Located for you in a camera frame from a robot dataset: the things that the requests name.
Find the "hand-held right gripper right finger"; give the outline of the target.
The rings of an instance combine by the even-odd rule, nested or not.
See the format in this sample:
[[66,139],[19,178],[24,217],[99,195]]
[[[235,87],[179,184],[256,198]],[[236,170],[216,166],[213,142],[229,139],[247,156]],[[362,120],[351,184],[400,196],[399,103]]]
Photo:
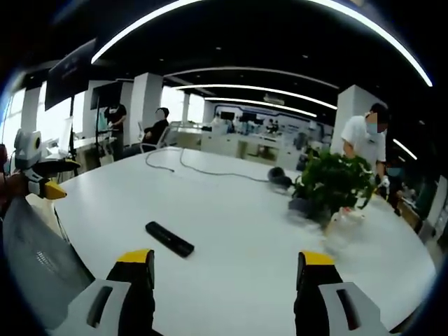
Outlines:
[[293,311],[297,335],[390,334],[378,306],[324,253],[299,252]]

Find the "person's left hand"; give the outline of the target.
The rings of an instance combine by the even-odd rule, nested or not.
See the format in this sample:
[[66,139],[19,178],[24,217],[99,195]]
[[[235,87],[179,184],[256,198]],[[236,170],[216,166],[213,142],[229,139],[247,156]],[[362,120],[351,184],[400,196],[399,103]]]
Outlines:
[[1,177],[1,204],[14,197],[27,196],[29,194],[28,180],[23,173],[14,173]]

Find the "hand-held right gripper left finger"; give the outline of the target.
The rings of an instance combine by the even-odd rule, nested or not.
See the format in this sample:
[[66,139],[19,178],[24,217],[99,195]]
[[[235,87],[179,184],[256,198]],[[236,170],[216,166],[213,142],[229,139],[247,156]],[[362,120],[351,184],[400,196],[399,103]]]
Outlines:
[[154,251],[123,254],[105,279],[95,279],[68,306],[51,335],[153,335]]

